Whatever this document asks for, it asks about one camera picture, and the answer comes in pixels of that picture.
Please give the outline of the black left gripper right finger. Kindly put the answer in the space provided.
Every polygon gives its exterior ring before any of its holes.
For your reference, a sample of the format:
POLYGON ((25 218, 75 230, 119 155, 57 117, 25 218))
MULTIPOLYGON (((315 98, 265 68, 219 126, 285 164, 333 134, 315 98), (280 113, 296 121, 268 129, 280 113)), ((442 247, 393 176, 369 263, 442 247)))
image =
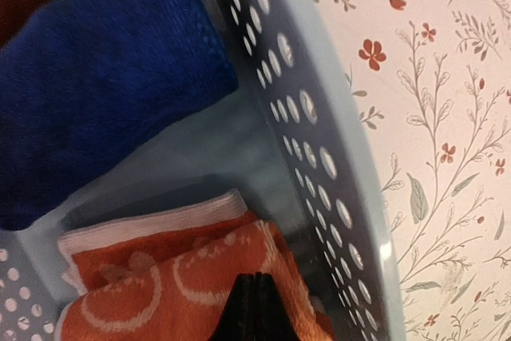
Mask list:
POLYGON ((255 289, 255 340, 297 340, 298 336, 272 275, 257 273, 255 289))

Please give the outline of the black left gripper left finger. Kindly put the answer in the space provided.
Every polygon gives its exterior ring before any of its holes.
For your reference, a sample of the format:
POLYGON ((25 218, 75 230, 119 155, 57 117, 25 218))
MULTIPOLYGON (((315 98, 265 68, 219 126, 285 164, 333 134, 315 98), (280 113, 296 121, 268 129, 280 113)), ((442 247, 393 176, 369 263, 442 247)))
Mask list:
POLYGON ((255 337, 255 275, 240 274, 209 338, 211 341, 246 341, 255 337))

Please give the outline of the orange rabbit print towel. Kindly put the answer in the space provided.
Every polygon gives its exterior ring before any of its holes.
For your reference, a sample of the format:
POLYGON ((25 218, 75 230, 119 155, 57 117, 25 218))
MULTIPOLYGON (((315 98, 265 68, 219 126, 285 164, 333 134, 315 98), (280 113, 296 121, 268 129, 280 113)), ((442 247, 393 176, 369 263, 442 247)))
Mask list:
POLYGON ((64 280, 78 297, 58 340, 209 340, 240 274, 272 275, 297 340, 332 340, 276 224, 240 193, 111 220, 62 235, 64 280))

